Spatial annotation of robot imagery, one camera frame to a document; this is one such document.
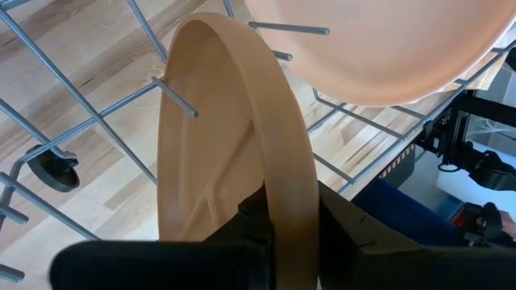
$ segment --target plate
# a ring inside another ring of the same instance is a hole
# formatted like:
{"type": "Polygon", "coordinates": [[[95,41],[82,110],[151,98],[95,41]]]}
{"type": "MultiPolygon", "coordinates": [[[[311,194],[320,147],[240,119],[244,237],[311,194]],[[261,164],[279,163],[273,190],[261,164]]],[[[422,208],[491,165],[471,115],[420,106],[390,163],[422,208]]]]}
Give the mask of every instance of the plate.
{"type": "Polygon", "coordinates": [[[263,183],[275,231],[278,288],[315,289],[318,186],[296,98],[261,37],[212,13],[190,15],[171,44],[161,97],[161,241],[202,241],[263,183]]]}
{"type": "Polygon", "coordinates": [[[328,27],[328,36],[260,28],[271,49],[347,103],[414,102],[452,83],[512,25],[515,0],[246,0],[258,22],[328,27]]]}

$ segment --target light wood surface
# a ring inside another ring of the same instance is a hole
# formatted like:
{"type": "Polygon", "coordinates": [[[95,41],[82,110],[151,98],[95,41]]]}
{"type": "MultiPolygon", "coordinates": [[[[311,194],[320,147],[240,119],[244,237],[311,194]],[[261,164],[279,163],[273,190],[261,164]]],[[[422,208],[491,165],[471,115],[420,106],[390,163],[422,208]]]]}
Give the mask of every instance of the light wood surface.
{"type": "MultiPolygon", "coordinates": [[[[231,2],[238,19],[250,19],[243,0],[231,2]]],[[[138,3],[165,47],[170,44],[177,24],[189,13],[224,12],[221,0],[140,0],[138,3]]],[[[97,110],[136,91],[148,84],[151,76],[159,77],[164,71],[164,64],[125,1],[32,0],[10,14],[97,110]]],[[[3,24],[0,24],[0,64],[0,97],[49,138],[89,118],[3,24]]],[[[299,76],[282,67],[307,126],[331,111],[315,101],[312,88],[299,76]]],[[[424,114],[445,95],[436,94],[409,107],[424,114]]],[[[161,91],[154,89],[106,118],[155,174],[160,96],[161,91]]],[[[393,109],[347,108],[400,133],[418,121],[393,109]]],[[[395,138],[337,113],[310,134],[310,141],[315,153],[354,176],[395,142],[395,138]]],[[[30,135],[0,114],[0,171],[8,172],[12,163],[35,144],[30,135]]],[[[400,144],[383,165],[374,168],[344,196],[353,198],[403,147],[400,144]]],[[[158,239],[156,186],[100,126],[90,127],[65,142],[62,148],[78,155],[80,188],[71,193],[55,192],[27,167],[21,171],[19,181],[101,238],[158,239]]],[[[318,178],[334,190],[345,184],[329,169],[317,162],[315,165],[318,178]]],[[[0,289],[48,289],[47,271],[52,257],[82,240],[82,236],[18,194],[11,205],[25,213],[30,221],[23,226],[6,221],[0,233],[0,263],[27,275],[20,284],[0,280],[0,289]]]]}

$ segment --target black wheel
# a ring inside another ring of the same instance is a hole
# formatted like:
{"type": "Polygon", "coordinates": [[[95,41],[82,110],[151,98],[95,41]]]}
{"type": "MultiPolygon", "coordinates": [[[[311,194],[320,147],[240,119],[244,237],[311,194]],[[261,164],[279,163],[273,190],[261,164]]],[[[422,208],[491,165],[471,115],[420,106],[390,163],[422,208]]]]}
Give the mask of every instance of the black wheel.
{"type": "MultiPolygon", "coordinates": [[[[40,146],[36,145],[28,152],[40,146]]],[[[77,159],[63,159],[47,150],[28,161],[27,164],[41,181],[59,192],[67,193],[76,189],[80,184],[79,175],[73,169],[79,164],[77,159]]]]}

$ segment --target dish rack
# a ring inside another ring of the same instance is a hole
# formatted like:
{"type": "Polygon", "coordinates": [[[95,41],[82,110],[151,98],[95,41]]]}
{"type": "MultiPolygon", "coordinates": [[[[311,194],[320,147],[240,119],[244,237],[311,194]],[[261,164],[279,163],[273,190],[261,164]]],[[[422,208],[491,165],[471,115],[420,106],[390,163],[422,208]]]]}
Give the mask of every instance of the dish rack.
{"type": "MultiPolygon", "coordinates": [[[[134,101],[135,99],[143,96],[145,93],[149,92],[156,87],[162,89],[169,97],[171,97],[183,110],[185,110],[192,118],[196,118],[199,116],[199,112],[195,110],[188,102],[183,100],[181,96],[178,96],[174,91],[169,88],[165,83],[163,83],[162,79],[158,77],[152,77],[152,82],[148,85],[145,85],[143,88],[135,91],[134,93],[126,96],[122,100],[116,102],[115,104],[107,107],[106,109],[98,112],[96,111],[91,104],[85,99],[85,97],[79,92],[76,86],[72,84],[72,82],[52,63],[52,61],[44,54],[43,51],[34,43],[34,41],[27,35],[27,33],[10,17],[7,13],[9,9],[15,8],[19,5],[24,4],[25,2],[29,2],[30,0],[4,0],[0,2],[0,18],[2,21],[19,37],[25,45],[38,57],[39,60],[43,62],[43,64],[54,74],[54,76],[68,89],[68,91],[72,94],[73,97],[77,99],[77,101],[91,114],[91,118],[84,121],[83,123],[75,126],[74,128],[66,131],[65,133],[59,135],[55,139],[47,138],[41,131],[39,131],[35,126],[33,126],[29,121],[27,121],[21,114],[19,114],[16,110],[10,107],[5,101],[0,99],[0,110],[2,110],[5,114],[10,116],[16,123],[18,123],[23,129],[25,129],[32,137],[41,142],[41,145],[33,148],[27,154],[21,156],[17,159],[11,169],[9,174],[5,172],[0,172],[0,182],[2,182],[5,187],[3,189],[2,195],[0,196],[0,230],[2,229],[2,224],[5,218],[9,218],[14,222],[22,225],[26,223],[29,219],[23,213],[20,213],[18,210],[13,209],[9,206],[10,200],[14,192],[20,194],[23,198],[30,201],[32,204],[38,206],[43,211],[53,216],[60,222],[63,222],[72,230],[75,230],[82,236],[90,240],[99,240],[100,238],[75,222],[70,217],[66,216],[64,213],[59,211],[57,208],[53,207],[51,204],[46,202],[43,198],[36,195],[30,189],[25,187],[23,184],[20,184],[17,179],[20,172],[21,167],[24,164],[30,163],[32,160],[35,160],[37,157],[43,154],[52,154],[59,160],[67,160],[69,161],[68,165],[73,166],[73,161],[76,160],[75,154],[72,152],[62,151],[58,145],[65,140],[73,137],[74,135],[79,134],[85,129],[89,128],[96,122],[107,132],[107,134],[127,153],[127,155],[135,162],[135,164],[140,167],[140,169],[147,175],[147,177],[154,183],[157,183],[156,177],[152,174],[152,172],[142,163],[142,161],[138,158],[138,156],[126,145],[117,133],[111,128],[111,126],[105,121],[105,117],[114,113],[116,110],[124,107],[128,103],[134,101]]],[[[223,5],[226,9],[227,15],[231,18],[234,18],[235,15],[231,8],[231,4],[229,0],[222,0],[223,5]]],[[[127,0],[132,11],[134,12],[136,18],[139,20],[139,23],[147,33],[148,38],[151,40],[152,45],[156,49],[156,52],[160,56],[160,58],[166,62],[167,60],[167,52],[165,48],[161,45],[160,41],[156,38],[156,35],[150,28],[146,18],[143,16],[140,11],[138,5],[135,0],[127,0]]],[[[310,33],[310,34],[318,34],[318,35],[328,35],[330,30],[325,27],[306,27],[306,26],[298,26],[298,25],[288,25],[288,24],[279,24],[279,23],[258,23],[258,22],[250,22],[250,27],[255,29],[274,29],[285,31],[285,33],[310,33]]],[[[332,170],[335,174],[340,176],[347,183],[338,190],[339,194],[344,194],[351,187],[353,187],[359,180],[364,178],[373,168],[375,168],[380,162],[382,162],[387,155],[398,145],[402,144],[404,141],[412,137],[415,133],[417,133],[421,128],[430,121],[435,118],[436,115],[446,108],[452,100],[459,95],[463,90],[465,90],[473,81],[475,81],[483,72],[485,72],[491,65],[496,63],[499,59],[501,59],[511,48],[516,47],[516,41],[513,41],[505,48],[494,48],[492,51],[496,52],[497,55],[491,59],[482,69],[480,69],[477,73],[472,75],[467,80],[457,80],[456,83],[460,85],[460,87],[455,90],[447,99],[445,99],[442,103],[436,106],[429,114],[420,114],[416,111],[407,109],[402,106],[394,106],[392,107],[395,110],[403,114],[408,114],[410,116],[416,117],[418,122],[412,126],[405,134],[397,133],[394,130],[391,130],[385,126],[380,125],[377,122],[374,122],[370,119],[364,118],[358,114],[351,112],[350,110],[344,109],[345,103],[336,105],[329,101],[322,99],[319,96],[319,92],[317,89],[313,89],[314,98],[322,103],[325,106],[331,107],[331,111],[326,114],[323,118],[319,119],[316,123],[311,125],[308,128],[308,133],[320,127],[327,119],[329,119],[333,114],[337,112],[344,113],[350,117],[356,118],[357,120],[366,123],[369,126],[373,126],[378,130],[384,131],[385,133],[392,135],[397,138],[397,140],[384,152],[379,154],[379,156],[371,162],[367,167],[365,167],[361,172],[359,172],[356,176],[349,176],[348,174],[339,170],[332,163],[328,162],[321,156],[314,154],[315,160],[319,163],[325,165],[330,170],[332,170]]],[[[291,61],[293,56],[288,52],[279,52],[273,51],[273,54],[276,58],[291,61]]],[[[23,280],[25,274],[17,269],[12,267],[8,267],[0,263],[0,278],[12,281],[12,282],[20,282],[23,280]]]]}

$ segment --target pink plate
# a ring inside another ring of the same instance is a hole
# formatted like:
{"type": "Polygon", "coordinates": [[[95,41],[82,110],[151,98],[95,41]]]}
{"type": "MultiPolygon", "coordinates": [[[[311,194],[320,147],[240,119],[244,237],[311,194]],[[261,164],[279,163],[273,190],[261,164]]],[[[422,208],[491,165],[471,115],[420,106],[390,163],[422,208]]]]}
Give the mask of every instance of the pink plate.
{"type": "Polygon", "coordinates": [[[516,0],[246,0],[258,22],[328,27],[328,36],[260,29],[321,92],[364,106],[417,101],[471,68],[512,25],[516,0]]]}

